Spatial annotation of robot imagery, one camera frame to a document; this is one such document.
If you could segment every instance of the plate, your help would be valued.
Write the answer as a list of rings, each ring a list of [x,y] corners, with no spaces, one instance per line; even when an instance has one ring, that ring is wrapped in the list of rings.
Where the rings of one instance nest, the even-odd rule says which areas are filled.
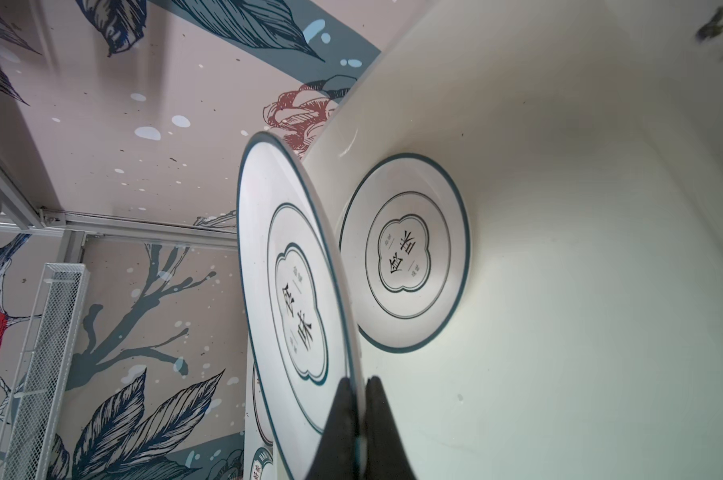
[[[273,446],[273,430],[270,429],[270,421],[265,414],[265,399],[260,388],[260,375],[256,365],[252,365],[252,406],[254,408],[254,421],[258,425],[258,432],[263,443],[269,447]]]
[[[340,254],[367,340],[388,352],[433,340],[460,301],[471,256],[468,217],[449,174],[418,154],[377,164],[350,199]]]
[[[340,254],[299,162],[255,134],[238,178],[244,308],[264,409],[292,478],[310,469],[340,379],[364,405]]]

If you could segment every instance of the large white bowl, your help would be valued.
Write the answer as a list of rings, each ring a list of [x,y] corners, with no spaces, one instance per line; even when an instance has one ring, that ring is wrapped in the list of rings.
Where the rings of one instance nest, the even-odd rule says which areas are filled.
[[[361,340],[420,479],[723,478],[723,173],[622,21],[443,0],[304,161],[336,234],[393,154],[465,202],[446,328],[403,354]]]

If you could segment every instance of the white paint splatter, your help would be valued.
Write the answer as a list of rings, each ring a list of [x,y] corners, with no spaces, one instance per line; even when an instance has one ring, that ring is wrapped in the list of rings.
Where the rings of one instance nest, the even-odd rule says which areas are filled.
[[[221,403],[222,403],[222,399],[221,399],[221,398],[215,398],[214,400],[212,400],[212,401],[209,403],[209,408],[207,408],[206,411],[204,412],[204,415],[210,413],[213,408],[219,407]]]
[[[122,377],[122,383],[124,385],[132,383],[132,380],[136,379],[138,375],[142,375],[146,368],[148,367],[145,365],[135,365],[131,367],[126,376]]]
[[[314,20],[310,24],[308,24],[307,27],[305,27],[305,30],[303,30],[303,38],[305,38],[305,43],[309,43],[311,40],[313,40],[313,37],[318,34],[318,32],[321,32],[324,30],[324,26],[327,24],[323,19],[319,18],[318,20]]]
[[[20,63],[20,57],[15,55],[14,52],[9,50],[4,45],[0,45],[0,56],[4,60],[9,60],[11,63]]]
[[[148,140],[158,141],[162,139],[162,133],[154,127],[137,127],[135,129],[135,135],[140,138],[147,138]]]
[[[175,115],[174,117],[172,117],[172,123],[174,123],[180,128],[188,128],[191,126],[191,120],[188,120],[182,115]]]

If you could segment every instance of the plate rim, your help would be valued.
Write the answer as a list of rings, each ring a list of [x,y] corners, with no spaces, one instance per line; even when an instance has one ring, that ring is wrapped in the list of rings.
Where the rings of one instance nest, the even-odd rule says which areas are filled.
[[[455,195],[455,198],[457,198],[457,205],[460,207],[461,216],[463,218],[463,228],[465,230],[465,266],[463,268],[463,278],[461,279],[461,285],[460,289],[457,291],[457,296],[455,296],[455,300],[452,304],[452,307],[450,308],[450,311],[447,313],[447,316],[444,318],[444,320],[441,322],[441,324],[436,328],[427,338],[419,341],[418,343],[415,343],[414,345],[410,346],[402,346],[402,347],[395,347],[395,346],[388,346],[385,345],[382,342],[378,342],[377,340],[373,339],[371,336],[367,335],[367,333],[364,331],[363,328],[361,328],[361,325],[356,325],[359,329],[359,332],[361,335],[372,345],[374,345],[376,348],[383,350],[384,352],[388,353],[409,353],[414,352],[415,350],[419,350],[425,345],[427,345],[429,342],[431,342],[434,338],[436,338],[439,333],[441,333],[442,330],[444,330],[444,327],[447,326],[447,323],[451,320],[452,315],[454,314],[455,310],[457,309],[457,305],[460,303],[460,300],[463,296],[463,292],[465,291],[465,285],[468,280],[468,270],[471,266],[471,228],[468,224],[468,214],[465,209],[465,204],[463,203],[463,197],[460,195],[460,191],[457,189],[457,186],[454,183],[454,180],[452,180],[452,177],[447,173],[444,168],[439,165],[435,160],[426,157],[425,155],[416,154],[414,152],[404,152],[401,154],[395,154],[391,155],[390,157],[387,157],[375,164],[374,167],[372,167],[367,174],[364,176],[364,178],[361,179],[361,182],[359,182],[358,186],[356,187],[356,190],[354,191],[354,194],[351,195],[350,200],[348,201],[348,206],[345,208],[345,213],[343,215],[343,223],[340,226],[340,235],[337,240],[337,248],[342,252],[343,250],[343,233],[345,232],[345,221],[348,218],[348,214],[350,213],[350,208],[354,204],[354,200],[356,199],[356,195],[359,193],[359,190],[361,190],[361,187],[364,186],[364,184],[367,182],[367,179],[375,172],[377,169],[381,168],[383,165],[388,164],[392,161],[399,160],[402,158],[412,158],[414,160],[419,160],[424,162],[425,164],[430,165],[433,167],[439,174],[444,178],[444,180],[447,181],[447,184],[449,184],[450,188],[452,189],[452,192]]]
[[[300,186],[303,188],[303,193],[305,194],[306,199],[308,200],[308,205],[310,206],[310,212],[313,214],[314,219],[316,220],[316,224],[318,225],[318,232],[316,234],[318,235],[321,245],[324,247],[324,252],[326,253],[326,261],[327,265],[329,267],[329,274],[332,279],[332,285],[334,287],[334,295],[337,300],[337,304],[340,306],[338,309],[340,311],[340,323],[342,323],[343,327],[343,335],[345,337],[345,351],[347,352],[347,361],[348,361],[348,377],[350,379],[350,385],[351,388],[353,388],[356,384],[356,375],[354,373],[354,359],[352,352],[353,350],[350,348],[350,335],[348,333],[347,329],[347,316],[345,311],[345,304],[342,299],[342,295],[340,293],[340,284],[337,282],[337,272],[335,271],[335,266],[330,261],[330,248],[329,244],[327,242],[326,236],[324,235],[324,231],[326,230],[324,228],[324,225],[321,224],[321,218],[318,215],[318,212],[316,211],[316,206],[314,205],[314,202],[311,199],[311,195],[315,195],[315,190],[313,189],[313,186],[310,186],[309,189],[309,183],[310,182],[308,175],[304,172],[301,166],[299,166],[299,162],[295,161],[294,154],[291,153],[291,151],[284,146],[281,139],[273,135],[272,133],[269,133],[267,131],[259,131],[256,134],[252,135],[252,138],[250,138],[249,142],[247,142],[247,146],[244,148],[244,153],[241,155],[241,163],[238,166],[238,180],[236,182],[236,238],[238,243],[238,238],[241,237],[241,217],[239,216],[239,199],[241,198],[241,178],[244,175],[244,166],[247,163],[247,158],[249,156],[249,152],[252,148],[254,148],[255,145],[260,143],[267,143],[270,144],[277,149],[280,150],[280,152],[287,158],[290,166],[292,167],[292,170],[294,171],[295,175],[297,176],[298,180],[300,181]],[[244,271],[241,269],[241,244],[237,245],[236,252],[238,255],[238,275],[239,279],[241,280],[241,292],[242,300],[244,301],[244,314],[247,318],[247,333],[249,336],[249,345],[252,349],[252,359],[254,360],[254,368],[258,371],[258,377],[260,378],[260,391],[262,392],[263,396],[263,403],[265,404],[265,413],[268,415],[268,422],[270,422],[270,429],[273,431],[273,439],[274,443],[276,444],[276,448],[278,448],[279,456],[281,456],[282,461],[284,462],[284,469],[287,471],[287,475],[289,476],[290,480],[294,480],[294,475],[292,475],[292,471],[289,468],[289,464],[287,462],[287,457],[284,455],[284,449],[281,448],[280,441],[278,440],[278,434],[276,433],[276,427],[273,424],[273,419],[270,417],[270,407],[268,407],[268,397],[265,394],[265,388],[262,385],[262,375],[260,374],[260,365],[258,364],[257,355],[254,352],[254,340],[252,338],[252,329],[249,324],[249,308],[247,307],[247,295],[246,291],[244,289]]]

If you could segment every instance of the metal frame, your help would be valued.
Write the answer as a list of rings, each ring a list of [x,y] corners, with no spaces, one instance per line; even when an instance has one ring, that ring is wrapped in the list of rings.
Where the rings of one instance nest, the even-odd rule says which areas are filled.
[[[59,210],[41,210],[46,226],[79,230],[88,235],[116,236],[139,241],[193,244],[211,248],[238,249],[238,236],[204,226],[162,224],[116,216],[79,214]]]

